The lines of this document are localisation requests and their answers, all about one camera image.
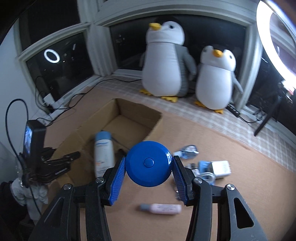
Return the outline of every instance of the camera screen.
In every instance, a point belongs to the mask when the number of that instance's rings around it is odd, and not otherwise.
[[[26,126],[24,147],[28,156],[30,155],[30,151],[31,151],[31,141],[32,141],[32,130],[29,126]]]

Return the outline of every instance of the white bottle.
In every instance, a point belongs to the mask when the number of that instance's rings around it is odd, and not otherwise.
[[[102,177],[108,168],[115,166],[111,133],[100,131],[96,134],[94,144],[95,176]]]
[[[180,214],[182,206],[180,204],[141,204],[142,211],[149,211],[158,214]]]

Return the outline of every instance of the white charger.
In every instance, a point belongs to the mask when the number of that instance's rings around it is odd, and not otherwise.
[[[224,178],[231,174],[228,161],[211,161],[208,171],[214,173],[216,179]]]

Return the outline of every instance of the yellow penguin foot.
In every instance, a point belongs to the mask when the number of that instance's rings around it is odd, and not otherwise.
[[[162,99],[165,99],[166,101],[172,101],[173,103],[176,103],[178,101],[177,96],[162,96]]]
[[[199,102],[198,100],[196,100],[196,101],[194,102],[194,104],[196,104],[196,105],[198,105],[198,106],[200,106],[200,107],[204,107],[204,108],[206,108],[205,105],[204,105],[203,103]]]
[[[221,110],[214,110],[214,111],[215,111],[215,113],[223,114],[223,109],[221,109]]]
[[[140,89],[140,93],[143,93],[143,94],[148,95],[148,96],[151,96],[152,95],[150,92],[148,92],[145,89]]]

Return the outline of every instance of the textured blue pad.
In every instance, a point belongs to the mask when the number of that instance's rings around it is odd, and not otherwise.
[[[119,167],[117,169],[117,172],[115,174],[113,182],[111,184],[111,191],[110,191],[110,196],[109,196],[109,202],[111,205],[113,205],[114,202],[118,199],[120,188],[122,186],[124,175],[126,173],[125,163],[126,163],[126,158],[123,157],[121,159],[121,162],[119,164]]]
[[[188,202],[187,189],[186,189],[184,178],[176,163],[175,158],[173,158],[173,175],[174,175],[175,183],[178,189],[180,200],[183,201],[184,205],[186,205]]]

